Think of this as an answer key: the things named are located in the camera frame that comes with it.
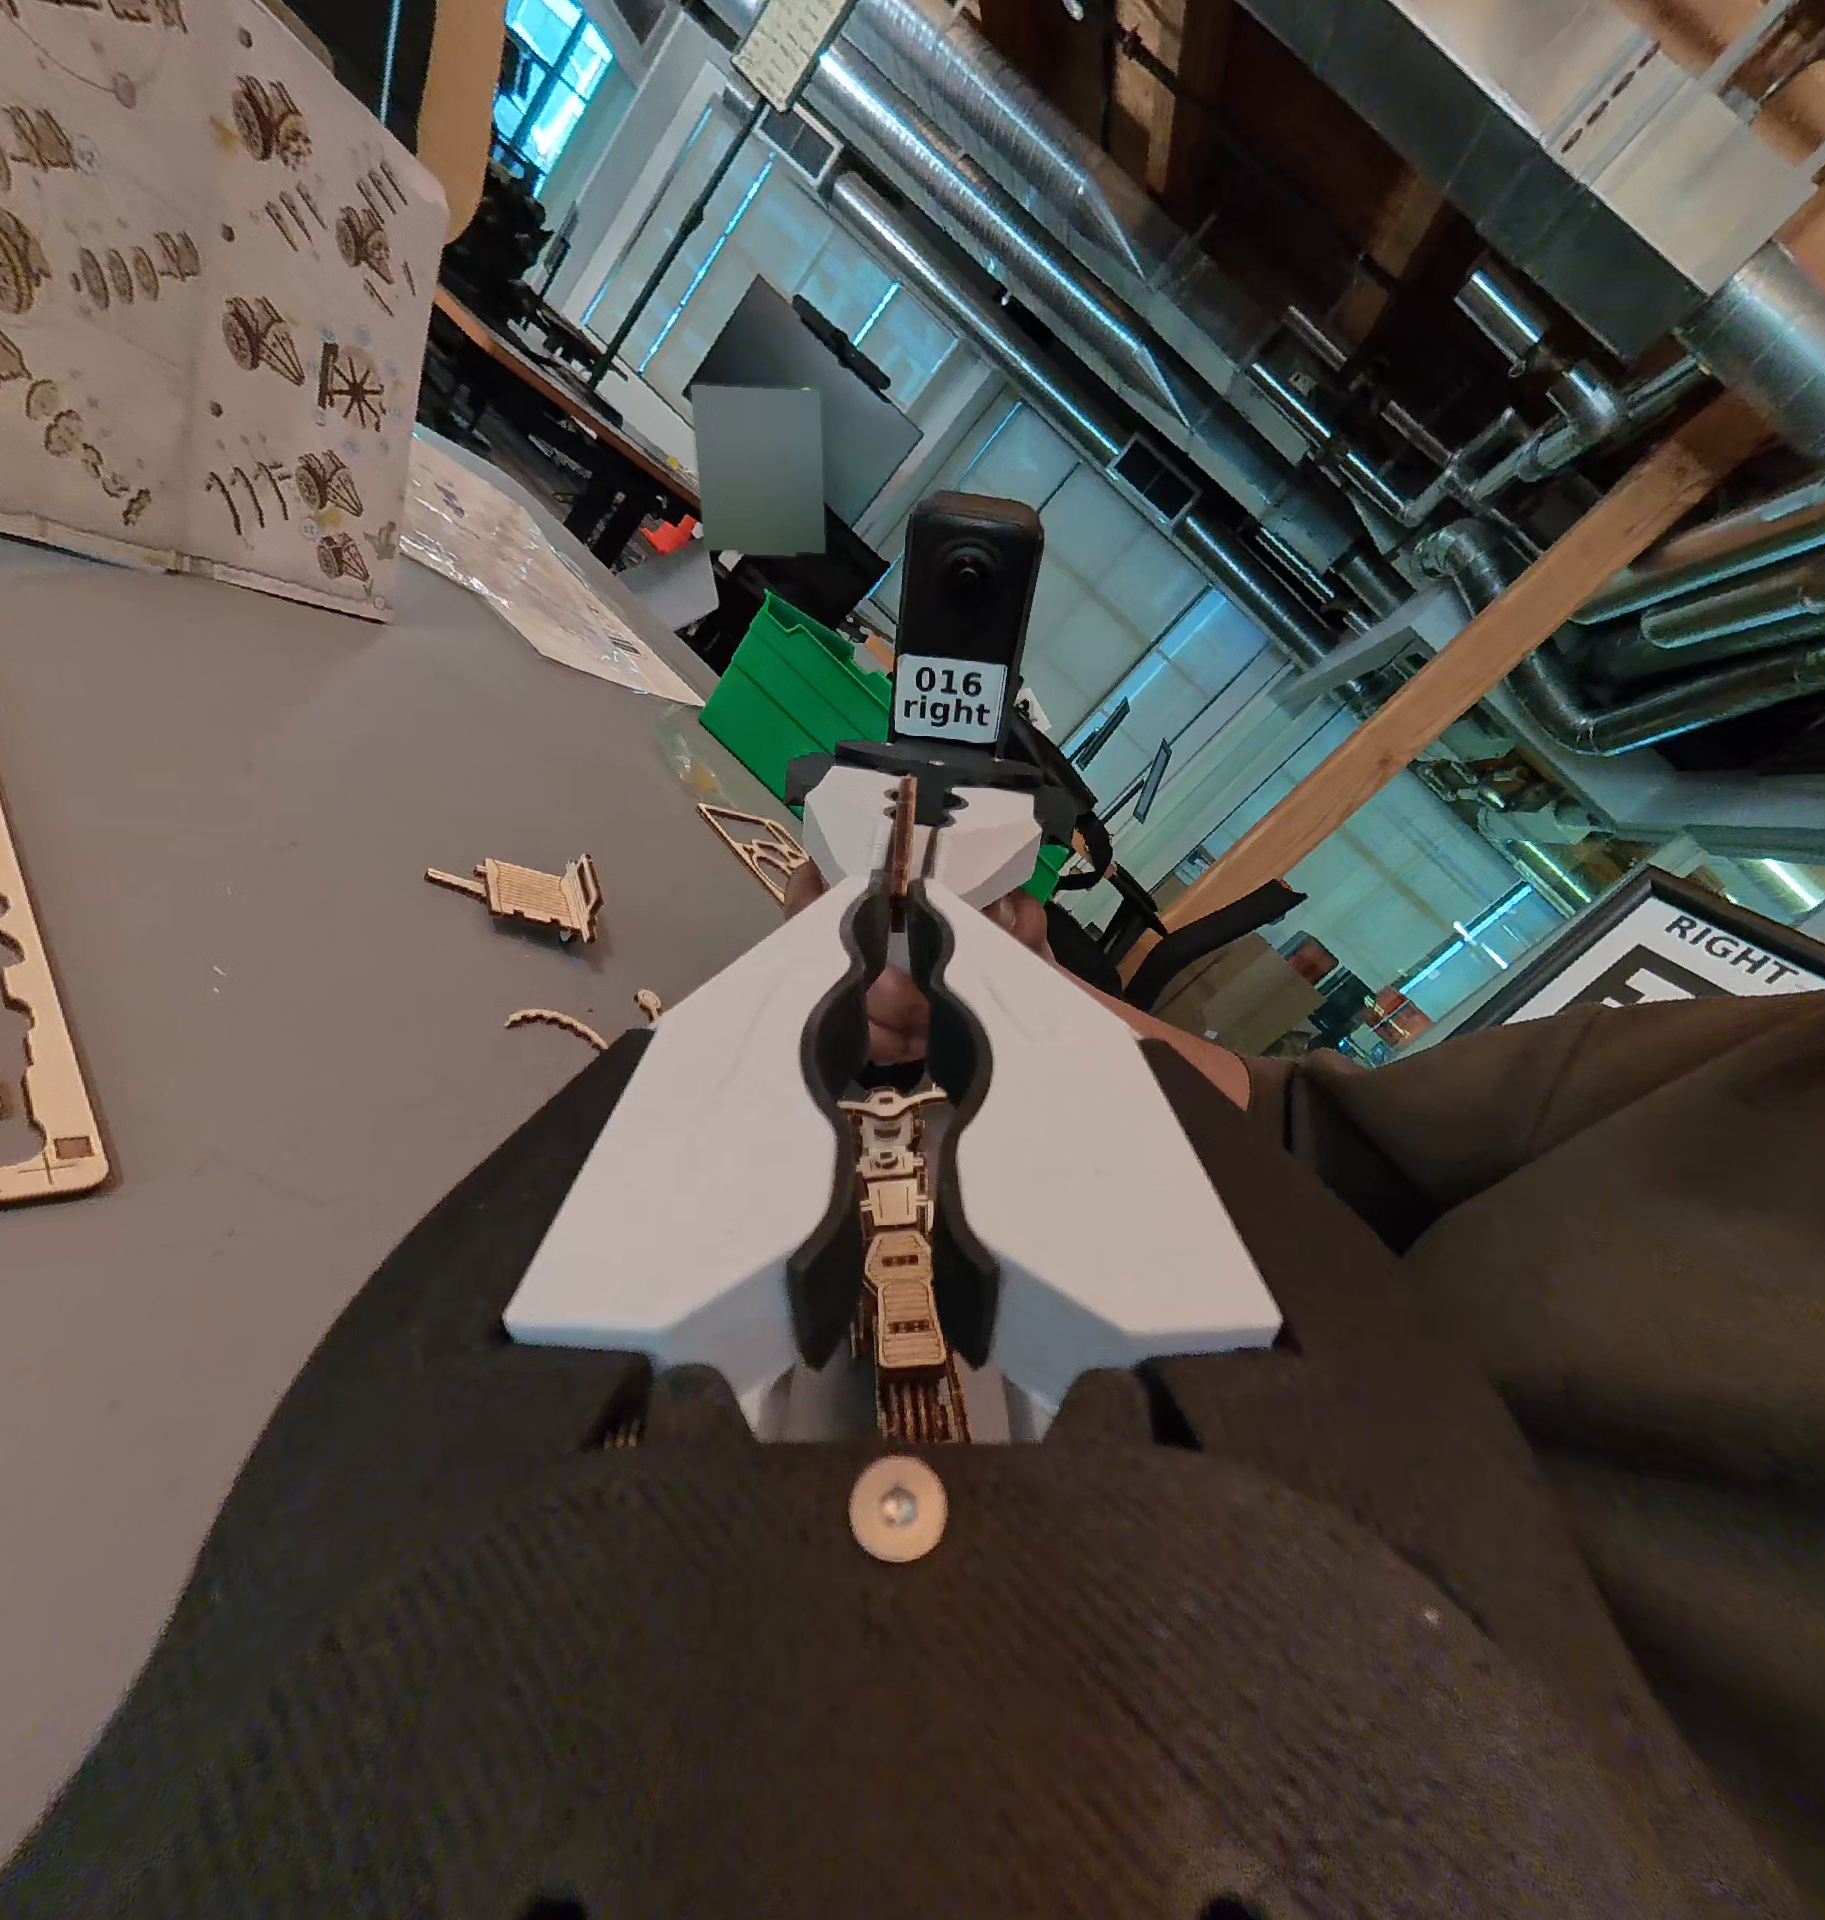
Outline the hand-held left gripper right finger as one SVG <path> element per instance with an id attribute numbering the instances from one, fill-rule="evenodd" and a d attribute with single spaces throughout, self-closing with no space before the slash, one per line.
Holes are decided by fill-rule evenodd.
<path id="1" fill-rule="evenodd" d="M 1140 1038 L 937 881 L 907 898 L 950 1103 L 933 1175 L 941 1327 L 1037 1440 L 1075 1380 L 1268 1352 L 1283 1309 Z"/>

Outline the wooden sheet with wheel parts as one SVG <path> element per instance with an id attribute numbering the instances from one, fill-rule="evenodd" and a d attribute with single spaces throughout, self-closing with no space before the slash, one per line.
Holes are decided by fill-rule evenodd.
<path id="1" fill-rule="evenodd" d="M 81 1196 L 111 1171 L 0 789 L 0 1209 Z"/>

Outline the green plastic bin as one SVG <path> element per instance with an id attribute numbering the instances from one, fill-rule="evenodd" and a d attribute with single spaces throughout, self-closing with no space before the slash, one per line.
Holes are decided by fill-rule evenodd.
<path id="1" fill-rule="evenodd" d="M 1033 597 L 915 586 L 896 665 L 877 674 L 845 637 L 770 593 L 702 719 L 794 814 L 832 765 L 916 774 L 918 829 L 937 825 L 952 782 L 1033 787 L 1043 849 L 1058 804 L 1018 740 L 1041 733 L 1020 710 Z"/>

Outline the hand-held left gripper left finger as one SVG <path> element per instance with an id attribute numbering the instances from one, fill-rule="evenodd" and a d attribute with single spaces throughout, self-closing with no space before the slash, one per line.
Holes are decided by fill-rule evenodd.
<path id="1" fill-rule="evenodd" d="M 845 879 L 597 1064 L 623 1088 L 504 1307 L 521 1346 L 706 1365 L 749 1423 L 856 1299 L 841 1098 L 869 1060 L 885 879 Z"/>

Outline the partly built wooden model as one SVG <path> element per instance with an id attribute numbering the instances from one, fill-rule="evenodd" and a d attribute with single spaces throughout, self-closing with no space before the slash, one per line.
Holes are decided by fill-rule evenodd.
<path id="1" fill-rule="evenodd" d="M 935 1201 L 926 1119 L 937 1090 L 879 1087 L 843 1100 L 856 1149 L 862 1286 L 853 1356 L 875 1380 L 877 1429 L 915 1446 L 969 1444 L 971 1416 L 935 1294 Z"/>

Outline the silver ventilation ducts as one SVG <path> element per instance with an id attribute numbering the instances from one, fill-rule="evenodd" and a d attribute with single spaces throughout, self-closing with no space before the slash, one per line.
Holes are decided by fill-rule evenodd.
<path id="1" fill-rule="evenodd" d="M 980 36 L 941 4 L 837 4 L 804 104 L 954 243 L 1046 300 L 1155 433 L 1193 447 L 1223 492 L 1255 488 L 1231 426 L 1261 381 L 1265 313 L 1110 159 L 1076 142 Z M 1825 465 L 1825 294 L 1778 247 L 1812 192 L 1716 89 L 1641 36 L 1616 4 L 1255 4 L 1251 17 L 1368 115 L 1502 256 L 1601 349 L 1631 360 L 1663 334 L 1729 379 L 1778 435 Z M 1786 548 L 1692 595 L 1754 603 L 1825 548 Z M 1545 644 L 1511 672 L 1545 733 L 1594 757 L 1741 729 L 1761 774 L 1825 774 L 1825 601 L 1660 646 L 1615 708 L 1575 708 Z"/>

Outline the white instruction booklet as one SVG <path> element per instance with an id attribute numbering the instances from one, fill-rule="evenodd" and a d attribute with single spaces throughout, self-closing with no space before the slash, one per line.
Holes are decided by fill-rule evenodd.
<path id="1" fill-rule="evenodd" d="M 0 535 L 388 620 L 444 236 L 264 4 L 0 2 Z"/>

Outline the black chair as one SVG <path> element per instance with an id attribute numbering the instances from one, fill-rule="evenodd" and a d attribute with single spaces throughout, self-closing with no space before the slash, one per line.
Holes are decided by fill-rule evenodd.
<path id="1" fill-rule="evenodd" d="M 1152 1013 L 1189 966 L 1304 904 L 1304 893 L 1291 885 L 1266 881 L 1197 921 L 1169 925 L 1152 893 L 1118 863 L 1091 787 L 1065 753 L 1041 733 L 1022 731 L 1018 740 L 1058 804 L 1044 829 L 1041 866 L 1035 870 L 1035 878 L 1043 878 L 1046 857 L 1061 855 L 1052 874 L 1052 896 L 1043 902 L 1044 953 L 1076 981 Z M 1093 934 L 1067 910 L 1065 898 L 1107 881 L 1114 885 L 1120 906 L 1107 930 Z"/>

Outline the framed black-white marker poster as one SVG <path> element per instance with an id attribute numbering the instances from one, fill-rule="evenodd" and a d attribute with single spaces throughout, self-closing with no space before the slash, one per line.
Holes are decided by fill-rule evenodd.
<path id="1" fill-rule="evenodd" d="M 1825 991 L 1825 943 L 1645 864 L 1537 942 L 1434 1038 L 1583 1006 L 1622 1011 L 1816 991 Z"/>

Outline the brown board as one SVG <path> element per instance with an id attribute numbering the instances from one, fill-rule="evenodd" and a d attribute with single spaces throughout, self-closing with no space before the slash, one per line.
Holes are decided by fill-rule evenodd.
<path id="1" fill-rule="evenodd" d="M 446 243 L 469 228 L 493 147 L 504 2 L 437 2 L 420 93 L 418 159 L 446 202 Z"/>

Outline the clear sleeve with paper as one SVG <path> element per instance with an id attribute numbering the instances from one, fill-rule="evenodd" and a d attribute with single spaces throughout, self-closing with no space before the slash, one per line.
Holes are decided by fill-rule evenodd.
<path id="1" fill-rule="evenodd" d="M 623 689 L 706 701 L 657 639 L 589 575 L 589 554 L 503 469 L 418 426 L 401 554 L 484 601 L 548 661 Z"/>

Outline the small ribbed wooden model part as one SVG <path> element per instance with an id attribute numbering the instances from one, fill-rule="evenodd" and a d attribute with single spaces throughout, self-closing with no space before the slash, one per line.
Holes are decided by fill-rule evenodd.
<path id="1" fill-rule="evenodd" d="M 482 902 L 495 921 L 540 927 L 563 943 L 595 943 L 606 900 L 587 855 L 570 861 L 557 874 L 484 859 L 465 876 L 429 868 L 424 870 L 424 879 Z"/>

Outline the person's right hand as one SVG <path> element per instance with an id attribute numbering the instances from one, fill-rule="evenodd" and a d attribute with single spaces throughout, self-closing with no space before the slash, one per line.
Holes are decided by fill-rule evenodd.
<path id="1" fill-rule="evenodd" d="M 999 927 L 1024 949 L 1052 966 L 1073 985 L 1078 979 L 1054 957 L 1048 942 L 1050 925 L 1044 904 L 1024 889 L 990 902 L 982 915 Z M 900 1090 L 916 1087 L 926 1075 L 930 1041 L 930 1002 L 911 974 L 885 966 L 868 991 L 869 1062 L 868 1083 L 892 1085 Z"/>

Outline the wooden-top table black legs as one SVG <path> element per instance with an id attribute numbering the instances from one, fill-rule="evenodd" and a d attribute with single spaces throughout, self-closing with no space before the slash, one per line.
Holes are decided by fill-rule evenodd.
<path id="1" fill-rule="evenodd" d="M 444 285 L 435 288 L 435 311 L 444 315 L 471 349 L 486 354 L 497 369 L 512 375 L 516 383 L 561 411 L 565 418 L 615 450 L 647 477 L 659 494 L 679 499 L 693 518 L 704 516 L 696 477 L 634 435 L 623 418 L 602 409 L 599 398 L 583 383 L 553 371 L 516 339 L 489 326 Z"/>

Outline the person's brown clothing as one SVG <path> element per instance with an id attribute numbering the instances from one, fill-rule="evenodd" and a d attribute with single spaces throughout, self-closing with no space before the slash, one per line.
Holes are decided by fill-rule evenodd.
<path id="1" fill-rule="evenodd" d="M 1825 991 L 1246 1070 L 1468 1339 L 1645 1676 L 1825 1917 Z"/>

